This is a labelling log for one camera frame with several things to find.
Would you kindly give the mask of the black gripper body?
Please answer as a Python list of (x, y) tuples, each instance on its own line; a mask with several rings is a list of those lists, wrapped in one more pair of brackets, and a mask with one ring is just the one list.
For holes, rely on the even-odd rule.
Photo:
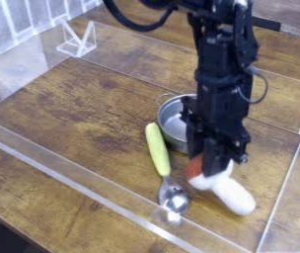
[(198, 43), (196, 96), (182, 98), (182, 119), (208, 137), (226, 145), (231, 158), (239, 163), (248, 159), (250, 133), (243, 120), (250, 103), (242, 94), (251, 93), (251, 76), (238, 67), (231, 42), (211, 39)]

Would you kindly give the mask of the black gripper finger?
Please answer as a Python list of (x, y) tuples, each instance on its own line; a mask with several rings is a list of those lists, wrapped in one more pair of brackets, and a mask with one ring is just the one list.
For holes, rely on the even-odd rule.
[(204, 150), (204, 134), (196, 128), (187, 128), (188, 157), (195, 158)]
[(227, 147), (215, 138), (204, 140), (202, 171), (206, 177), (224, 172), (232, 161)]

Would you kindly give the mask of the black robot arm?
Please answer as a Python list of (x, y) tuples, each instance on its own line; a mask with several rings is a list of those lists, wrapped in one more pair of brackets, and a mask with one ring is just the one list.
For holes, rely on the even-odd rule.
[(258, 43), (251, 23), (251, 0), (141, 0), (154, 9), (187, 11), (198, 49), (196, 95), (180, 98), (188, 156), (202, 158), (206, 177), (231, 162), (248, 161), (250, 112)]

